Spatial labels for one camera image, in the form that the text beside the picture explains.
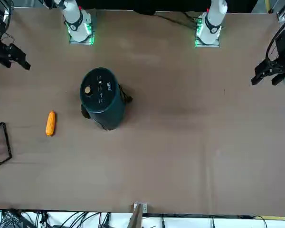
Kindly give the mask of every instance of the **tabletop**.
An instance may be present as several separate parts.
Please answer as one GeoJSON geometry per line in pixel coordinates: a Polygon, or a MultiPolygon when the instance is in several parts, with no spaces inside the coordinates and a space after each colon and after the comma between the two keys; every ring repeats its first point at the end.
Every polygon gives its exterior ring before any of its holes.
{"type": "Polygon", "coordinates": [[[68,43],[58,10],[16,9],[8,32],[31,70],[0,65],[13,154],[0,166],[0,208],[130,212],[146,202],[148,212],[285,216],[285,86],[250,82],[278,23],[228,14],[224,25],[220,48],[196,48],[187,27],[100,11],[95,44],[83,46],[68,43]],[[96,67],[133,97],[113,131],[80,112],[81,81],[96,67]]]}

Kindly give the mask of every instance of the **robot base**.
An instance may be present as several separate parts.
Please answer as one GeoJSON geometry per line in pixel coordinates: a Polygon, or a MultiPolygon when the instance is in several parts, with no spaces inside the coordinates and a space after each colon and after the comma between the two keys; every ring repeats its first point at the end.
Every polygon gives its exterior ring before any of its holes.
{"type": "Polygon", "coordinates": [[[93,45],[94,44],[94,42],[95,42],[95,31],[93,29],[94,28],[93,24],[92,23],[86,24],[86,26],[88,28],[91,28],[91,34],[84,41],[81,41],[81,42],[77,42],[77,41],[73,40],[71,36],[69,36],[70,44],[81,44],[81,45],[93,45]]]}
{"type": "Polygon", "coordinates": [[[66,25],[69,33],[69,43],[70,44],[81,44],[81,45],[93,45],[95,42],[95,26],[96,26],[96,9],[91,9],[89,12],[86,12],[84,9],[82,10],[84,15],[84,19],[82,25],[80,25],[83,29],[81,29],[81,35],[86,35],[86,39],[83,41],[78,40],[78,34],[70,30],[68,25],[66,25]]]}
{"type": "Polygon", "coordinates": [[[194,42],[194,45],[196,47],[210,47],[210,48],[219,48],[219,37],[218,39],[213,43],[213,44],[204,44],[200,38],[199,38],[199,33],[200,33],[200,30],[202,29],[202,26],[203,25],[203,18],[202,17],[199,17],[199,20],[197,22],[197,28],[196,28],[196,33],[195,33],[195,42],[194,42]]]}

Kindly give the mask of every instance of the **black cable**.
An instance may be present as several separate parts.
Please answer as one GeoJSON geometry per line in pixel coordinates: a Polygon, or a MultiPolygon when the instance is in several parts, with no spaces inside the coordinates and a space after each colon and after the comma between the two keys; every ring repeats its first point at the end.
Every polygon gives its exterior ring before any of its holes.
{"type": "Polygon", "coordinates": [[[43,211],[41,212],[41,220],[39,222],[41,224],[41,228],[44,227],[44,216],[43,216],[43,211]]]}
{"type": "Polygon", "coordinates": [[[49,215],[48,215],[47,211],[44,211],[43,213],[44,213],[44,216],[43,216],[43,219],[42,219],[43,220],[43,224],[44,223],[46,224],[46,228],[51,228],[51,226],[48,223],[49,215]]]}
{"type": "Polygon", "coordinates": [[[214,218],[212,217],[212,228],[215,228],[214,218]]]}
{"type": "Polygon", "coordinates": [[[97,213],[95,213],[95,214],[93,214],[93,215],[91,215],[91,216],[89,216],[89,217],[87,217],[87,218],[85,218],[84,220],[82,220],[81,222],[80,222],[80,224],[76,227],[76,228],[79,228],[85,221],[87,221],[89,218],[91,218],[91,217],[93,217],[93,216],[95,216],[95,215],[98,215],[99,214],[99,212],[97,212],[97,213]]]}
{"type": "Polygon", "coordinates": [[[83,212],[83,213],[81,213],[81,214],[72,222],[72,224],[70,225],[69,228],[74,227],[74,226],[76,225],[76,223],[77,223],[82,217],[84,217],[87,213],[88,213],[88,212],[83,212]]]}
{"type": "Polygon", "coordinates": [[[98,228],[100,227],[100,222],[101,222],[101,212],[100,212],[99,220],[98,220],[98,228]]]}
{"type": "Polygon", "coordinates": [[[9,38],[11,38],[13,41],[12,41],[12,44],[15,42],[15,38],[12,36],[12,35],[10,35],[9,33],[5,33],[9,38]]]}
{"type": "Polygon", "coordinates": [[[186,18],[188,18],[189,20],[191,20],[192,22],[195,22],[196,20],[198,20],[198,17],[192,17],[190,16],[188,13],[186,12],[182,12],[182,14],[184,14],[186,16],[186,18]]]}
{"type": "Polygon", "coordinates": [[[272,40],[270,41],[269,45],[268,45],[268,48],[267,48],[267,51],[266,51],[266,55],[265,55],[265,60],[267,62],[270,63],[270,59],[268,57],[268,54],[269,54],[269,50],[272,46],[272,44],[274,43],[274,41],[276,40],[276,38],[280,35],[280,33],[282,32],[282,30],[285,28],[285,22],[284,24],[281,26],[281,28],[276,32],[276,34],[274,35],[274,37],[272,38],[272,40]]]}
{"type": "Polygon", "coordinates": [[[104,228],[110,228],[110,216],[111,216],[111,213],[109,212],[108,217],[106,218],[105,223],[104,223],[104,228]]]}
{"type": "Polygon", "coordinates": [[[23,213],[26,214],[26,215],[28,216],[30,222],[31,222],[32,224],[34,224],[34,221],[33,221],[32,218],[30,217],[30,215],[29,215],[27,212],[25,212],[25,211],[24,211],[23,213]]]}
{"type": "Polygon", "coordinates": [[[12,222],[13,222],[13,227],[16,228],[16,227],[15,227],[15,222],[14,222],[14,220],[13,220],[12,222]]]}
{"type": "Polygon", "coordinates": [[[165,225],[165,220],[163,219],[163,214],[161,214],[161,227],[162,228],[166,228],[166,225],[165,225]]]}
{"type": "Polygon", "coordinates": [[[74,215],[76,215],[76,214],[78,214],[79,213],[79,211],[78,212],[76,212],[76,213],[74,213],[73,215],[71,215],[70,217],[68,217],[68,219],[64,222],[64,223],[62,223],[61,224],[61,226],[59,227],[59,228],[62,228],[63,227],[63,225],[67,222],[67,221],[69,221],[74,215]]]}
{"type": "Polygon", "coordinates": [[[41,211],[38,212],[36,219],[35,219],[35,226],[38,228],[38,221],[39,221],[39,217],[40,217],[41,211]]]}
{"type": "Polygon", "coordinates": [[[14,216],[12,216],[11,214],[7,213],[4,217],[4,223],[3,223],[3,227],[2,228],[8,228],[9,226],[15,226],[15,221],[17,222],[16,224],[19,223],[19,220],[17,220],[17,218],[15,218],[14,216]]]}
{"type": "Polygon", "coordinates": [[[268,228],[268,227],[267,227],[267,223],[266,223],[265,219],[264,219],[262,216],[256,215],[256,216],[253,216],[252,218],[254,219],[254,218],[256,218],[256,217],[260,217],[260,218],[264,221],[265,227],[268,228]]]}
{"type": "Polygon", "coordinates": [[[81,225],[82,225],[83,220],[86,218],[86,216],[87,216],[87,214],[85,214],[85,216],[82,217],[82,219],[80,221],[80,228],[82,228],[81,225]]]}
{"type": "Polygon", "coordinates": [[[272,55],[272,53],[274,52],[275,49],[276,49],[276,46],[274,47],[274,49],[272,49],[272,51],[270,52],[270,55],[268,57],[270,57],[272,55]]]}
{"type": "Polygon", "coordinates": [[[6,219],[5,219],[5,218],[3,218],[3,219],[4,219],[4,221],[1,220],[1,222],[0,222],[0,227],[1,227],[1,226],[4,227],[4,225],[7,223],[6,219]]]}
{"type": "Polygon", "coordinates": [[[184,23],[182,23],[180,21],[173,20],[171,18],[167,18],[167,17],[159,15],[159,14],[154,14],[154,16],[159,17],[159,18],[163,18],[163,19],[168,20],[168,21],[170,21],[172,23],[175,23],[175,24],[178,24],[178,25],[182,25],[182,26],[185,26],[185,27],[190,28],[190,29],[196,29],[196,26],[191,27],[191,26],[189,26],[187,24],[184,24],[184,23]]]}
{"type": "Polygon", "coordinates": [[[110,217],[110,212],[108,212],[107,214],[106,214],[106,216],[105,216],[105,218],[104,218],[104,221],[102,222],[102,224],[101,224],[101,226],[99,227],[99,228],[103,228],[104,227],[104,224],[105,224],[105,222],[107,221],[107,218],[109,218],[110,217]]]}
{"type": "Polygon", "coordinates": [[[131,96],[128,96],[125,92],[124,92],[124,89],[120,86],[120,84],[118,84],[119,86],[119,90],[120,90],[120,96],[123,95],[123,102],[126,104],[126,103],[130,103],[133,98],[131,96]]]}

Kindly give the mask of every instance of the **container lid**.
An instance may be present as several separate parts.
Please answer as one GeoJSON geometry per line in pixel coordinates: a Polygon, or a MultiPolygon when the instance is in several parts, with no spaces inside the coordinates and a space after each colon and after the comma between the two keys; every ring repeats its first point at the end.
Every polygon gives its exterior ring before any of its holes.
{"type": "Polygon", "coordinates": [[[116,78],[110,70],[102,67],[95,68],[81,83],[81,102],[89,112],[103,112],[115,98],[117,87],[116,78]]]}

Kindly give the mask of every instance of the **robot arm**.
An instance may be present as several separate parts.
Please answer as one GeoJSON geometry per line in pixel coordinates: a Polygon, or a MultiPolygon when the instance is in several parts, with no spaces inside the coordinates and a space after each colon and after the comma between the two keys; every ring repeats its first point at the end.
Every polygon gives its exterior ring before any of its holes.
{"type": "Polygon", "coordinates": [[[275,60],[264,59],[256,68],[255,76],[251,79],[251,84],[256,85],[266,76],[276,75],[272,80],[272,85],[285,83],[285,30],[275,39],[278,57],[275,60]]]}
{"type": "Polygon", "coordinates": [[[222,22],[227,13],[227,3],[225,0],[211,0],[209,12],[201,15],[201,27],[197,34],[198,39],[207,45],[214,44],[219,38],[222,22]]]}
{"type": "Polygon", "coordinates": [[[76,0],[55,0],[66,19],[70,36],[76,42],[86,40],[91,34],[87,25],[91,23],[91,15],[84,9],[80,9],[76,0]]]}
{"type": "Polygon", "coordinates": [[[11,67],[13,62],[19,63],[24,69],[29,70],[30,64],[26,61],[26,54],[16,45],[13,44],[14,38],[6,34],[11,15],[13,11],[13,1],[0,1],[0,63],[7,68],[11,67]],[[6,34],[7,37],[13,39],[12,43],[6,44],[2,42],[5,38],[2,36],[6,34]]]}

